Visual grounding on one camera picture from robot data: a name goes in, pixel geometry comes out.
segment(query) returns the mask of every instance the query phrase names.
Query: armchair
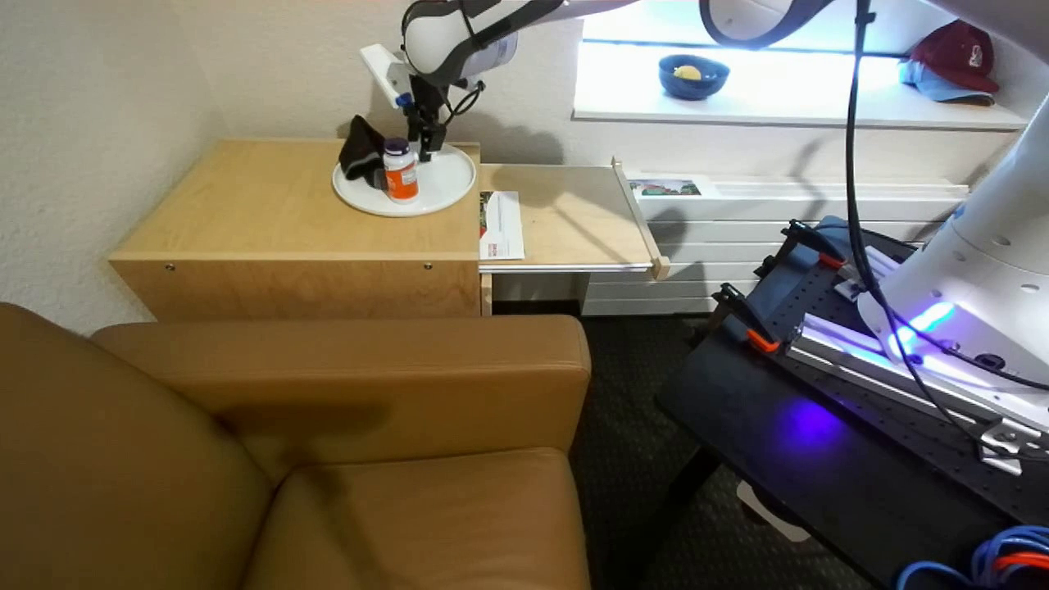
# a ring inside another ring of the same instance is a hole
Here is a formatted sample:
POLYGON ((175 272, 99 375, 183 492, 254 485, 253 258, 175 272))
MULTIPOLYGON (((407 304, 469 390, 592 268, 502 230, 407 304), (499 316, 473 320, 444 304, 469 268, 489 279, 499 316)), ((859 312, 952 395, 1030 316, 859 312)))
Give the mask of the armchair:
POLYGON ((573 316, 0 304, 0 585, 586 585, 573 316))

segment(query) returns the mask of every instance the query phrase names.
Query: white plate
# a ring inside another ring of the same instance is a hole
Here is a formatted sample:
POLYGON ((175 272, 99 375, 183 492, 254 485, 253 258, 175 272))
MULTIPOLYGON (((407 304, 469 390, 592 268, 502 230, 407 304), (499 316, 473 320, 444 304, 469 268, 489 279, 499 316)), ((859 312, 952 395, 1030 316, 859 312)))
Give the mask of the white plate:
POLYGON ((377 216, 427 216, 458 204, 477 175, 473 157, 448 145, 433 149, 427 163, 416 163, 416 174, 418 193, 408 198, 392 198, 384 191, 367 186, 363 175, 346 180, 338 163, 330 169, 330 186, 344 204, 377 216))

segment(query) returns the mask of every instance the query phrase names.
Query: armchair backrest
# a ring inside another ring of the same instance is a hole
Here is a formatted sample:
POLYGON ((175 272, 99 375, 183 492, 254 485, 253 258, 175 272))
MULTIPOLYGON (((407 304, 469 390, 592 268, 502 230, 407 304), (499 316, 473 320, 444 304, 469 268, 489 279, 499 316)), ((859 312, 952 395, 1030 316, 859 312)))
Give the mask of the armchair backrest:
POLYGON ((205 414, 0 304, 0 585, 238 585, 264 500, 205 414))

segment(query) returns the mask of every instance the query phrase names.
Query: armchair arm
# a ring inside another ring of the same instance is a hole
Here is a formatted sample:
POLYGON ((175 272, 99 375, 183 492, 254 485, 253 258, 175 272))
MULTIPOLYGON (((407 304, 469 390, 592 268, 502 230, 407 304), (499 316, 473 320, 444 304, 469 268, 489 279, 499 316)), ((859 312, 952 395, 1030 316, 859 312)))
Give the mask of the armchair arm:
POLYGON ((591 384, 573 316, 122 325, 96 344, 195 398, 269 474, 301 463, 568 450, 591 384))

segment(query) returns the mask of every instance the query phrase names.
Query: wooden table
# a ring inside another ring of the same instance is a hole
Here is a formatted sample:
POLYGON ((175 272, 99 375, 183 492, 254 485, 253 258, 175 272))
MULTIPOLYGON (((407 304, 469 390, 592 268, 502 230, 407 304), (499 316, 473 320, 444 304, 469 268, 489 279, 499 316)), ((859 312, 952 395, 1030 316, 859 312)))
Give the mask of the wooden table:
POLYGON ((217 139, 108 256, 156 316, 477 315, 492 272, 646 272, 651 238, 610 166, 477 169, 428 216, 330 191, 338 139, 217 139), (520 193, 520 261, 477 258, 477 191, 520 193))

